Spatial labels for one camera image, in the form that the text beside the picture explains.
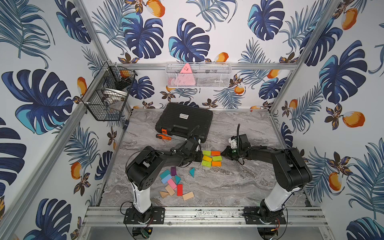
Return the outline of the orange rectangular block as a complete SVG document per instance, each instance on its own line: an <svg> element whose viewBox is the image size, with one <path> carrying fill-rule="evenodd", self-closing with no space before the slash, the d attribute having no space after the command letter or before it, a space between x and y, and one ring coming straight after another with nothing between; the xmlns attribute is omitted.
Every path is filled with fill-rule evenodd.
<svg viewBox="0 0 384 240"><path fill-rule="evenodd" d="M222 162L212 162L212 167L221 167L222 166Z"/></svg>

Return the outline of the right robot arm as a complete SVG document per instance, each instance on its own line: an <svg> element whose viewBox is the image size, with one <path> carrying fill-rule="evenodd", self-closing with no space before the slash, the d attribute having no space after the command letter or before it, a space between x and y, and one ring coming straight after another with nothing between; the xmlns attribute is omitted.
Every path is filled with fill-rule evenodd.
<svg viewBox="0 0 384 240"><path fill-rule="evenodd" d="M261 215L280 212L288 199L301 191L313 180L313 175L296 148L276 149L267 146L251 146L247 135L237 135L229 139L229 145L221 155L239 162L240 159L271 164L276 185L260 203Z"/></svg>

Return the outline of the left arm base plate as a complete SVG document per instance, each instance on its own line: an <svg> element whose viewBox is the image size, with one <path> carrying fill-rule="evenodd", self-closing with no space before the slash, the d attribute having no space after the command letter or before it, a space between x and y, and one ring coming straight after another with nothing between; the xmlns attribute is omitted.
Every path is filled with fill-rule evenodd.
<svg viewBox="0 0 384 240"><path fill-rule="evenodd" d="M135 207L126 210L124 224L126 225L141 225L154 224L162 225L165 219L165 208L151 206L144 213L140 213Z"/></svg>

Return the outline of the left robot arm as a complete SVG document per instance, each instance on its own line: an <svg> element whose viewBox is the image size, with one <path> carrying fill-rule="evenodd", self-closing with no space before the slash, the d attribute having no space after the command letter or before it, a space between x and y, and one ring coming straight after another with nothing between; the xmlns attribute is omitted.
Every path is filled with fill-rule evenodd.
<svg viewBox="0 0 384 240"><path fill-rule="evenodd" d="M170 151L145 147L130 162L127 161L125 173L134 190L134 211L140 217L151 212L150 187L164 167L186 167L192 162L200 163L203 153L199 140L189 138L178 148Z"/></svg>

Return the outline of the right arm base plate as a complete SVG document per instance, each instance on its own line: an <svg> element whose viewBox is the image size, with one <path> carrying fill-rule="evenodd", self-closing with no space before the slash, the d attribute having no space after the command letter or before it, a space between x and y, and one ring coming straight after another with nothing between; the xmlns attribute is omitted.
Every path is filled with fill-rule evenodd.
<svg viewBox="0 0 384 240"><path fill-rule="evenodd" d="M287 223L283 210L271 212L267 207L245 207L242 216L247 225L284 225Z"/></svg>

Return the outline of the yellow block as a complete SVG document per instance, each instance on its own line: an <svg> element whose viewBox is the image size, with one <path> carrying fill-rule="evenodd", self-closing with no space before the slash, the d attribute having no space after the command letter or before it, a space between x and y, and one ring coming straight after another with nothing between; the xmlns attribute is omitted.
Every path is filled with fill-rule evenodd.
<svg viewBox="0 0 384 240"><path fill-rule="evenodd" d="M209 157L209 156L203 156L203 161L206 161L206 162L212 162L213 161L213 159L211 158L211 157Z"/></svg>

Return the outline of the light green narrow block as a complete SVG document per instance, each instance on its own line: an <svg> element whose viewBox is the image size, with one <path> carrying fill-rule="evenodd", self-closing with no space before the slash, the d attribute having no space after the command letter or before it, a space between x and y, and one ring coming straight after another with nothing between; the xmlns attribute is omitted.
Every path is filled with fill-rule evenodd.
<svg viewBox="0 0 384 240"><path fill-rule="evenodd" d="M213 156L213 162L221 162L223 160L222 156Z"/></svg>

